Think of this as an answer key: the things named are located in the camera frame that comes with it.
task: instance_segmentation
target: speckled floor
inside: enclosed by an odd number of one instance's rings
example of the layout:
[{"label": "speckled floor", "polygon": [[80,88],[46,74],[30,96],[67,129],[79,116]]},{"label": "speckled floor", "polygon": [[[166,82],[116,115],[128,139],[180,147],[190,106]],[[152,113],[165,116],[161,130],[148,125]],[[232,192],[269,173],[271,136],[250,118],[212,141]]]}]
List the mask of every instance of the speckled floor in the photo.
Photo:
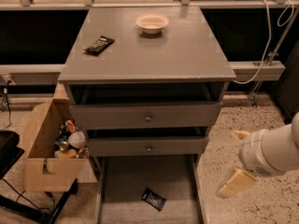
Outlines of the speckled floor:
[{"label": "speckled floor", "polygon": [[[21,135],[32,107],[42,101],[40,99],[11,102],[12,125],[9,129]],[[235,137],[233,130],[253,132],[262,128],[273,129],[284,125],[284,117],[268,95],[260,94],[257,102],[259,107],[254,108],[245,95],[224,97],[224,107],[211,130],[210,142],[197,168],[208,224],[299,223],[299,172],[297,171],[281,177],[259,179],[253,188],[231,199],[222,200],[215,195],[228,169],[231,166],[241,165],[237,157],[240,141]],[[7,124],[6,111],[0,113],[0,127]],[[24,160],[20,159],[5,176],[5,180],[19,192],[22,192],[23,166]],[[79,184],[78,193],[70,196],[56,223],[94,223],[96,192],[96,183]],[[0,194],[12,200],[18,199],[18,194],[4,181],[0,181]],[[40,208],[52,208],[52,200],[43,192],[25,192],[23,195]],[[57,201],[60,195],[61,193],[54,193],[54,199]],[[19,202],[30,205],[23,198],[19,198]],[[31,224],[34,222],[0,209],[0,223]]]}]

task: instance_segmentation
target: cardboard box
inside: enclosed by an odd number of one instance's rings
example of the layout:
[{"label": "cardboard box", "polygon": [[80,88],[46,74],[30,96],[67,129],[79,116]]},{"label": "cardboard box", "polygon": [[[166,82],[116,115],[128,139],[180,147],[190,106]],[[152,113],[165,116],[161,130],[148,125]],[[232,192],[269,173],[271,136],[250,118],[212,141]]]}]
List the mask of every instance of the cardboard box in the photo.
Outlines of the cardboard box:
[{"label": "cardboard box", "polygon": [[24,190],[68,191],[88,161],[54,158],[54,143],[67,119],[72,119],[67,99],[53,99],[34,108],[22,136],[27,157]]}]

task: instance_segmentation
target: white cable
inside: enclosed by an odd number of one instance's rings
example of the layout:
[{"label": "white cable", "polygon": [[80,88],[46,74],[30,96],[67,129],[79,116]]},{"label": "white cable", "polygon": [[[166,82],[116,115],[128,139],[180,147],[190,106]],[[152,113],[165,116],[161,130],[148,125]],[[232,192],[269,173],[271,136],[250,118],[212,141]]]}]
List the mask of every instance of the white cable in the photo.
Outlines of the white cable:
[{"label": "white cable", "polygon": [[268,32],[269,32],[269,38],[268,38],[268,42],[267,42],[267,45],[265,46],[265,49],[263,51],[263,57],[261,59],[261,64],[259,66],[259,68],[257,69],[256,73],[254,74],[254,76],[247,80],[247,81],[237,81],[237,80],[233,80],[234,83],[237,83],[237,84],[240,84],[240,85],[245,85],[245,84],[248,84],[250,83],[254,78],[256,78],[256,76],[258,76],[260,70],[261,70],[261,67],[263,65],[263,60],[264,60],[264,57],[265,57],[265,53],[268,51],[268,48],[269,48],[269,45],[270,45],[270,41],[272,39],[272,30],[271,30],[271,21],[270,21],[270,11],[269,11],[269,6],[268,6],[268,3],[267,3],[267,0],[262,0],[264,3],[265,3],[265,6],[266,6],[266,11],[267,11],[267,19],[268,19]]},{"label": "white cable", "polygon": [[[292,2],[291,0],[287,0],[287,1],[289,2],[289,5],[288,5],[288,6],[283,10],[283,12],[280,14],[280,16],[279,16],[279,18],[278,18],[278,27],[282,27],[282,26],[284,26],[284,25],[291,19],[292,14],[293,14],[293,12],[294,12],[294,10],[295,10],[294,5],[293,5],[293,2]],[[285,22],[283,22],[282,24],[280,24],[280,19],[282,18],[283,14],[286,12],[286,10],[287,10],[290,6],[292,6],[292,12],[291,12],[290,17],[289,17]]]}]

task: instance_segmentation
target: drawer knob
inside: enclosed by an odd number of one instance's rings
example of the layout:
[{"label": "drawer knob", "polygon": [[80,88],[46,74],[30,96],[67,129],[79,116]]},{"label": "drawer knob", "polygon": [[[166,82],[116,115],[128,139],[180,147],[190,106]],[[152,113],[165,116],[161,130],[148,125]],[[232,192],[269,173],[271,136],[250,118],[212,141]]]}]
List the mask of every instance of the drawer knob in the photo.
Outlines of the drawer knob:
[{"label": "drawer knob", "polygon": [[151,122],[152,121],[152,117],[150,114],[147,114],[146,116],[146,122]]},{"label": "drawer knob", "polygon": [[147,146],[147,152],[151,152],[152,151],[152,147],[151,146]]}]

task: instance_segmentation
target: white bowl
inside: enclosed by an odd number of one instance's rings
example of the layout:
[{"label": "white bowl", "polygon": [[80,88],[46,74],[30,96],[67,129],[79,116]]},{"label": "white bowl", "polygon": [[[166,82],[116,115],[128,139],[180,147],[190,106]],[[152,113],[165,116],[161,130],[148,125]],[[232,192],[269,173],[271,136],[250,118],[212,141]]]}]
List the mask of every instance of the white bowl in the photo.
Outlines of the white bowl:
[{"label": "white bowl", "polygon": [[169,19],[162,14],[147,13],[136,18],[136,24],[147,34],[158,34],[169,23]]}]

